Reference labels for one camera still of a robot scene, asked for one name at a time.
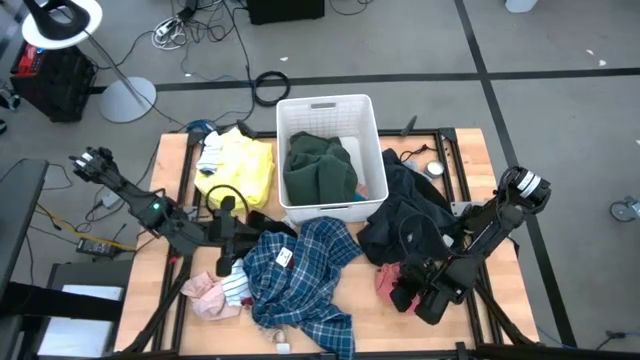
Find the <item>plaid shirt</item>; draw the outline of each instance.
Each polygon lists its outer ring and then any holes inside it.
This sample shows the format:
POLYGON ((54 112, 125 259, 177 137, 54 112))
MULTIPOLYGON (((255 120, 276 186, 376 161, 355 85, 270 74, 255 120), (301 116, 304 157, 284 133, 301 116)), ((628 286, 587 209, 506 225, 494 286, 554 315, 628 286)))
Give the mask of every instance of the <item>plaid shirt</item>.
POLYGON ((331 298, 340 270, 360 254, 344 222, 328 217, 302 224, 298 239, 284 233, 262 233, 244 259, 249 290, 255 298, 254 321, 266 328, 300 327, 339 359, 352 359, 351 315, 331 304, 331 298), (283 247, 293 252, 286 268, 275 261, 283 247))

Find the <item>wooden tabletop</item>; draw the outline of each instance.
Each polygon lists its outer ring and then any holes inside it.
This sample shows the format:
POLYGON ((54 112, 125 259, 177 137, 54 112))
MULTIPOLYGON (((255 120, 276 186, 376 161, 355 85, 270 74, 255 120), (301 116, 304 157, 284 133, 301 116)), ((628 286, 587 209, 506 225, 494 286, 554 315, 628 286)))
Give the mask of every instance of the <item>wooden tabletop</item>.
MULTIPOLYGON (((457 129, 456 132, 471 197, 474 201, 488 200, 493 197, 492 192, 496 183, 482 131, 457 129)), ((273 144, 275 161, 277 153, 275 139, 260 141, 273 144)), ((383 150, 391 147, 398 154, 405 150, 415 150, 422 144, 435 147, 435 140, 431 136, 380 138, 383 150)), ((177 198, 186 149, 187 135, 165 134, 162 136, 150 189, 164 187, 168 196, 177 198)), ((192 165, 195 165, 198 159, 199 151, 195 151, 192 165)), ((454 194, 456 200, 461 201, 453 158, 450 151, 445 150, 445 152, 448 157, 454 194)), ((420 168, 424 168, 427 162, 436 159, 435 151, 412 157, 420 168)), ((190 184, 193 184, 194 175, 195 169, 192 169, 190 184)), ((278 202, 278 182, 275 173, 274 176, 269 201, 260 211, 274 219, 281 219, 285 212, 278 202)), ((435 180, 434 185, 441 192, 444 191, 442 179, 435 180)), ((194 191, 195 187, 190 185, 185 198, 191 201, 194 191)), ((357 241, 355 233, 362 226, 362 223, 349 224, 354 241, 357 241)), ((150 235, 141 236, 138 246, 150 239, 150 235)), ((131 343, 155 310, 160 296, 167 249, 168 243, 164 239, 158 239, 136 254, 119 325, 116 350, 123 349, 131 343)), ((217 248, 199 248, 194 255, 191 274, 195 276, 208 271, 215 277, 215 264, 219 252, 217 248)), ((509 242, 503 242, 487 260, 487 267, 494 298, 522 333, 536 341, 538 335, 513 246, 509 242)), ((334 293, 333 303, 342 311, 353 315, 356 351, 448 350, 454 349, 456 342, 464 342, 467 348, 474 347, 467 307, 464 304, 449 305, 442 320, 436 326, 425 323, 415 315, 398 313, 393 306, 383 304, 375 293, 373 279, 376 268, 364 255, 356 258, 342 271, 340 283, 334 293)), ((479 297, 476 296, 476 298, 483 333, 485 339, 490 340, 486 311, 479 297)), ((165 349, 170 346, 174 318, 175 304, 166 318, 163 339, 165 349)), ((285 331, 293 353, 322 351, 300 330, 286 327, 285 331)), ((248 311, 243 310, 240 316, 235 318, 204 321, 194 315, 190 304, 187 305, 180 354, 223 355, 275 352, 275 346, 260 335, 248 311)))

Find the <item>white laundry basket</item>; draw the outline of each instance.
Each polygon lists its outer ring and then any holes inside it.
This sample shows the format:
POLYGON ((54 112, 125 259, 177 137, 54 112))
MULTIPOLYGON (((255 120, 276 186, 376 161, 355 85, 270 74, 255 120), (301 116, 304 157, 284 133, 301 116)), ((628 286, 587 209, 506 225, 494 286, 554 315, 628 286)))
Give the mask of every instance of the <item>white laundry basket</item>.
POLYGON ((323 96, 282 100, 277 107, 278 190, 280 204, 296 224, 319 216, 360 222, 373 214, 389 196, 376 118, 367 95, 323 96), (351 156, 358 183, 367 187, 367 200, 337 204, 293 206, 283 180, 289 138, 300 132, 329 138, 337 136, 351 156))

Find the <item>pink clothing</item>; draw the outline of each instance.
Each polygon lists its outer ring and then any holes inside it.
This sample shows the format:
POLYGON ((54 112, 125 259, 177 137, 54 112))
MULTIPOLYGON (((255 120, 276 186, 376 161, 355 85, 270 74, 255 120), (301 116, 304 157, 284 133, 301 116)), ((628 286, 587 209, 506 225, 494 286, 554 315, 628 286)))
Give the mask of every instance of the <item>pink clothing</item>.
MULTIPOLYGON (((391 291, 393 290, 393 283, 398 280, 400 276, 400 263, 395 264, 382 264, 382 267, 376 271, 375 286, 376 292, 380 299, 387 304, 393 306, 391 300, 391 291)), ((411 301, 411 306, 405 312, 405 314, 413 314, 416 306, 420 302, 420 297, 416 296, 411 301)))
POLYGON ((204 320, 222 320, 240 315, 240 306, 228 306, 222 283, 214 282, 205 271, 184 284, 180 290, 192 301, 193 312, 204 320))

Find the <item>green sweater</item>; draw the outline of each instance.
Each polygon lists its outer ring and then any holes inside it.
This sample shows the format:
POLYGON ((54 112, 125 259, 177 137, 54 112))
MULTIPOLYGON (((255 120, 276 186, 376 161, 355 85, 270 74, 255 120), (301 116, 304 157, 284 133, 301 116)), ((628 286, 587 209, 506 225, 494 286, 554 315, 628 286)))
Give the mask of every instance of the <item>green sweater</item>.
POLYGON ((283 178, 291 205, 354 201, 358 175, 340 139, 299 132, 289 139, 283 178))

